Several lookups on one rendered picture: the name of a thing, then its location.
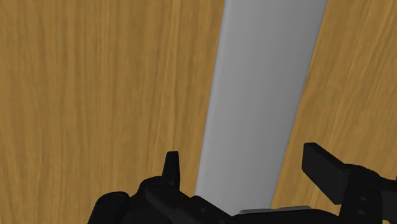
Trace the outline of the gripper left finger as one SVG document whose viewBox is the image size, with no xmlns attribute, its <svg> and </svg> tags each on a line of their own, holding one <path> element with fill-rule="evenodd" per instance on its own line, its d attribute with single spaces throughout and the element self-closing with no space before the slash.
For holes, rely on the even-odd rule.
<svg viewBox="0 0 397 224">
<path fill-rule="evenodd" d="M 160 176 L 145 179 L 138 191 L 110 192 L 97 199 L 87 224 L 237 224 L 202 197 L 180 191 L 179 153 L 169 151 Z"/>
</svg>

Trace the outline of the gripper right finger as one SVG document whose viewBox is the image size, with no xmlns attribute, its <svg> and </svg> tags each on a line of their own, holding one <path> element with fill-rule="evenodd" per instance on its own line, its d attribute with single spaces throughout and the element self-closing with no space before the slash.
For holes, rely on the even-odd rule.
<svg viewBox="0 0 397 224">
<path fill-rule="evenodd" d="M 397 224 L 397 178 L 345 164 L 317 143 L 303 145 L 302 171 L 335 204 L 349 224 Z"/>
</svg>

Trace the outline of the long pale grey slab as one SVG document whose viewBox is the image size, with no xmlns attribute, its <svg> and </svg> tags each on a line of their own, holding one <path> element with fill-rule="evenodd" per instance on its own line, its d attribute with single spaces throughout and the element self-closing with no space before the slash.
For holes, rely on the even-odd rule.
<svg viewBox="0 0 397 224">
<path fill-rule="evenodd" d="M 225 0 L 195 193 L 269 208 L 327 0 Z"/>
</svg>

